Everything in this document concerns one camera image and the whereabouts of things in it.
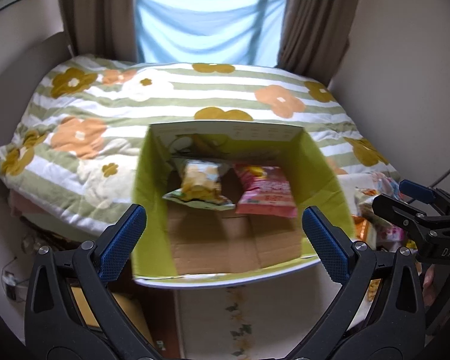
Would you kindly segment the person's right hand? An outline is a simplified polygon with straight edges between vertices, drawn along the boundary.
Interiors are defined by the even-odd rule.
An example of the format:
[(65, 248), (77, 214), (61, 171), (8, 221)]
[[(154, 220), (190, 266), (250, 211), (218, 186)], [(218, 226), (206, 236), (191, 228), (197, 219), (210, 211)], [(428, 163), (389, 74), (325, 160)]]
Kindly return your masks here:
[(435, 277), (435, 266), (431, 265), (425, 272), (422, 291), (424, 298), (424, 306), (426, 307), (430, 307), (437, 298), (437, 290), (434, 284), (434, 277)]

